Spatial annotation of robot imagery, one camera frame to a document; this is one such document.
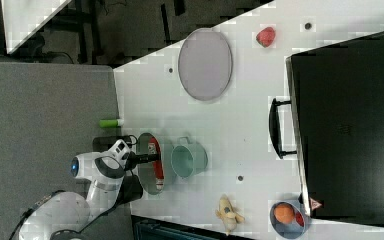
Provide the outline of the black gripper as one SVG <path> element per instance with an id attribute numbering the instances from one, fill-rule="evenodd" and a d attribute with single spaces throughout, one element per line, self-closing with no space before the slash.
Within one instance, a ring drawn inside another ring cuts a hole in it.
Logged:
<path id="1" fill-rule="evenodd" d="M 137 165 L 150 163 L 159 159 L 158 154 L 139 154 L 130 152 L 124 165 L 124 170 L 133 170 Z"/>

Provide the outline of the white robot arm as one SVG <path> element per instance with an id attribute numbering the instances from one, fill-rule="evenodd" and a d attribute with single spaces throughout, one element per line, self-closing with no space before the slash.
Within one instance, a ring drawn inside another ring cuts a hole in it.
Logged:
<path id="1" fill-rule="evenodd" d="M 143 196 L 132 170 L 159 158 L 158 154 L 109 152 L 74 157 L 71 174 L 89 183 L 87 192 L 57 190 L 45 196 L 22 214 L 11 235 L 18 240 L 82 240 L 82 231 L 99 217 Z"/>

